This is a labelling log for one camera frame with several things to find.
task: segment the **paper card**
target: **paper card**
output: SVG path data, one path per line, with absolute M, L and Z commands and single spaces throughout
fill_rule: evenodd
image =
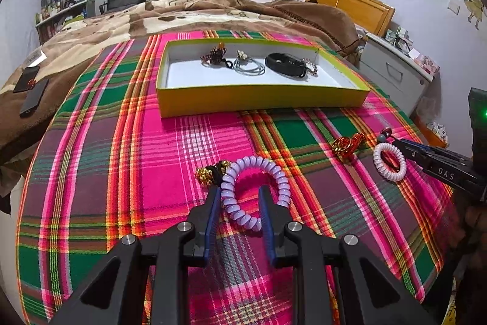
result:
M 37 66 L 39 65 L 42 61 L 44 61 L 47 58 L 47 56 L 44 54 L 44 52 L 41 50 L 40 51 L 40 56 L 38 56 L 30 65 L 31 66 Z

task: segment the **box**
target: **box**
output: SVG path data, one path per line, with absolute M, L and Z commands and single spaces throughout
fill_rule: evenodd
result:
M 201 56 L 224 42 L 225 58 L 237 50 L 265 64 L 271 53 L 309 58 L 317 77 L 292 78 L 271 69 L 246 76 L 224 66 L 203 66 Z M 266 108 L 359 107 L 370 89 L 333 54 L 313 46 L 275 41 L 225 38 L 171 41 L 157 74 L 157 99 L 162 117 Z

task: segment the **white spiral hair tie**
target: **white spiral hair tie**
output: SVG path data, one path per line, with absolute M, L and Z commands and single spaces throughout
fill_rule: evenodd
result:
M 384 162 L 380 158 L 382 152 L 389 152 L 396 156 L 399 161 L 399 172 L 392 172 L 384 165 Z M 383 142 L 375 147 L 373 150 L 373 163 L 377 171 L 379 171 L 379 174 L 389 181 L 399 182 L 406 175 L 406 160 L 401 151 L 391 143 Z
M 237 222 L 240 226 L 247 230 L 260 231 L 262 229 L 262 222 L 260 218 L 250 216 L 240 208 L 240 205 L 235 198 L 235 180 L 238 175 L 247 168 L 259 168 L 266 171 L 276 180 L 279 188 L 279 196 L 277 205 L 289 208 L 291 203 L 291 186 L 286 174 L 281 167 L 276 165 L 269 159 L 264 159 L 260 156 L 245 156 L 243 159 L 238 159 L 236 162 L 230 164 L 223 175 L 223 182 L 220 185 L 222 188 L 222 202 L 225 206 L 225 211 L 228 215 Z

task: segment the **drawer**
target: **drawer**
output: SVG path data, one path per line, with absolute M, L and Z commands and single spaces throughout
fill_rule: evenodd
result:
M 372 40 L 367 41 L 360 61 L 405 95 L 421 97 L 429 84 L 412 66 Z
M 394 101 L 394 103 L 408 116 L 411 115 L 412 111 L 415 110 L 416 105 L 421 98 L 420 95 L 407 95 L 403 93 L 384 76 L 377 73 L 362 61 L 359 63 L 357 69 L 362 75 L 379 86 L 380 89 L 390 97 L 390 100 Z

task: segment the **hair accessory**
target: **hair accessory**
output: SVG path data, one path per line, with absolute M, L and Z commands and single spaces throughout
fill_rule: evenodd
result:
M 387 142 L 387 139 L 392 136 L 393 131 L 391 129 L 383 129 L 379 135 L 377 135 L 377 143 Z
M 260 156 L 245 156 L 243 159 L 238 159 L 236 162 L 230 164 L 230 167 L 226 169 L 226 173 L 223 175 L 223 182 L 220 185 L 225 211 L 238 225 L 245 227 L 247 230 L 260 231 L 262 229 L 261 219 L 250 216 L 242 210 L 235 198 L 235 180 L 247 168 L 259 168 L 274 177 L 279 188 L 279 196 L 276 204 L 286 208 L 289 208 L 289 203 L 291 203 L 289 180 L 286 178 L 286 173 L 282 171 L 281 167 L 273 161 Z
M 204 66 L 225 64 L 229 69 L 233 69 L 232 61 L 227 61 L 223 56 L 226 53 L 226 47 L 224 43 L 219 43 L 218 46 L 213 48 L 209 54 L 201 56 L 201 64 Z
M 392 172 L 387 169 L 381 158 L 382 152 L 389 152 L 396 156 L 399 162 L 399 172 Z M 389 181 L 398 182 L 406 176 L 406 160 L 401 151 L 391 143 L 383 142 L 375 147 L 373 150 L 373 163 L 379 174 Z
M 29 90 L 32 90 L 37 84 L 37 81 L 35 79 L 31 79 L 27 82 L 27 87 Z
M 242 75 L 249 75 L 249 76 L 258 76 L 263 75 L 265 73 L 265 66 L 260 63 L 259 61 L 254 60 L 253 58 L 247 56 L 244 52 L 238 50 L 237 51 L 237 59 L 233 63 L 233 69 L 236 72 Z M 251 69 L 244 69 L 242 68 L 242 63 L 254 63 L 256 66 Z
M 265 65 L 277 73 L 303 78 L 307 72 L 317 76 L 318 67 L 307 58 L 299 60 L 289 54 L 272 53 L 265 58 Z
M 194 176 L 200 181 L 201 186 L 219 186 L 223 181 L 223 174 L 230 164 L 231 162 L 228 160 L 221 160 L 215 165 L 197 168 Z
M 313 76 L 318 76 L 318 65 L 312 62 L 309 58 L 303 58 L 303 61 L 306 64 L 308 73 Z
M 357 150 L 359 145 L 365 139 L 365 135 L 361 132 L 357 132 L 352 135 L 351 138 L 348 137 L 340 137 L 334 140 L 332 143 L 332 150 L 333 153 L 337 156 L 341 156 L 343 158 L 351 157 L 354 152 Z

